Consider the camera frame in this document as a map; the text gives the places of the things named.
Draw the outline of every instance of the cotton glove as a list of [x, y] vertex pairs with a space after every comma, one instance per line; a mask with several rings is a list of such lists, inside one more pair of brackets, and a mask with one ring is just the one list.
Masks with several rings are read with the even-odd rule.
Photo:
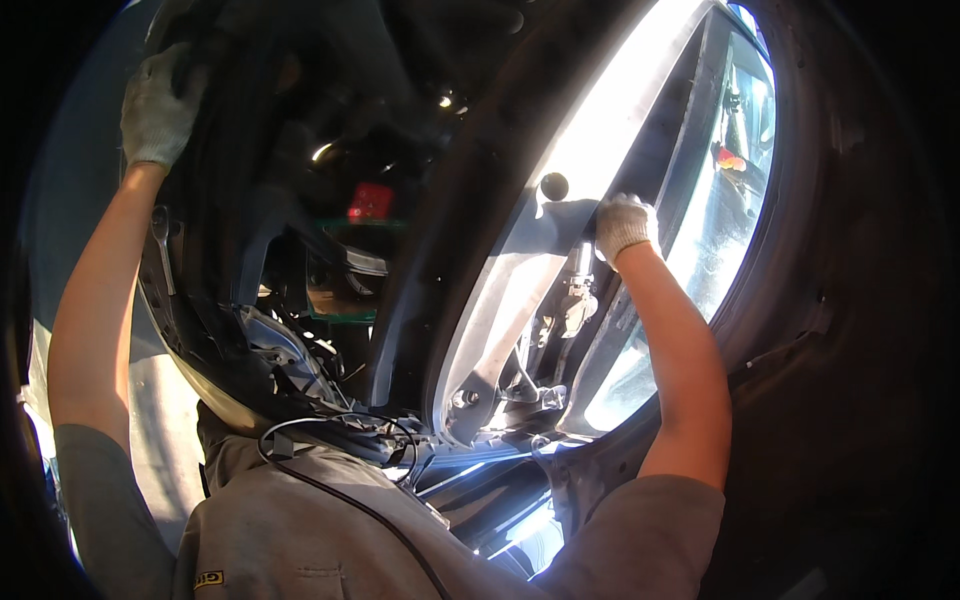
[[660, 254], [657, 212], [631, 194], [616, 194], [597, 208], [597, 250], [616, 271], [613, 262], [623, 249], [649, 242]]
[[183, 98], [174, 96], [174, 66], [189, 48], [188, 43], [174, 44], [149, 57], [127, 84], [120, 131], [128, 165], [153, 162], [170, 173], [186, 147], [206, 87], [205, 76], [194, 73]]

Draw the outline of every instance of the shirt sleeve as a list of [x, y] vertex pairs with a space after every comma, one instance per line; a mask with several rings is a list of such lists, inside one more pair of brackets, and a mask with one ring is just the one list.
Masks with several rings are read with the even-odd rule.
[[83, 425], [54, 432], [60, 485], [87, 577], [107, 600], [169, 600], [175, 557], [136, 485], [127, 453]]
[[693, 600], [724, 502], [720, 491], [679, 475], [626, 483], [533, 583], [554, 598]]

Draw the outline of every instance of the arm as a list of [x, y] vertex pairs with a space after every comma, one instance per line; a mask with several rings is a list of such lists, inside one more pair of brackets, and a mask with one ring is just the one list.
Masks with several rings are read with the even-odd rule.
[[130, 455], [127, 397], [136, 272], [164, 170], [131, 166], [60, 299], [47, 385], [54, 426], [86, 425]]
[[163, 178], [180, 156], [203, 94], [195, 78], [183, 99], [171, 76], [187, 49], [171, 46], [133, 76], [120, 129], [130, 168], [67, 281], [50, 341], [47, 381], [55, 427], [85, 425], [130, 455], [130, 328], [136, 273]]
[[622, 195], [601, 205], [597, 245], [634, 300], [660, 392], [660, 432], [637, 477], [683, 475], [722, 491], [731, 438], [727, 374], [713, 334], [656, 240], [652, 206]]

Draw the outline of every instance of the gray work shirt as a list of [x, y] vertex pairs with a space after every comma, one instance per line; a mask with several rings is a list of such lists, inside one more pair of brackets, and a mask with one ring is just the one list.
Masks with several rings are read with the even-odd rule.
[[[231, 453], [234, 467], [246, 463], [230, 477], [218, 476], [224, 454], [212, 464], [207, 454], [213, 493], [190, 516], [176, 557], [116, 442], [82, 425], [61, 425], [56, 442], [84, 568], [108, 600], [438, 597], [413, 555], [380, 523], [263, 465], [252, 441], [225, 444], [240, 447]], [[457, 599], [695, 598], [724, 505], [718, 490], [686, 477], [631, 481], [604, 499], [528, 583], [474, 556], [377, 468], [323, 448], [285, 464], [391, 520]]]

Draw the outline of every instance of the garage floor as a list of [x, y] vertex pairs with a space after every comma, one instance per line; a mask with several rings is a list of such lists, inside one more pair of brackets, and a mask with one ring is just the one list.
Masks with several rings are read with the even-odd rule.
[[[124, 88], [159, 5], [134, 1], [117, 14], [63, 98], [32, 174], [25, 236], [35, 343], [24, 397], [48, 422], [50, 330], [70, 272], [117, 188]], [[204, 499], [197, 395], [165, 353], [140, 297], [133, 309], [130, 376], [133, 468], [163, 537], [176, 550], [187, 518]]]

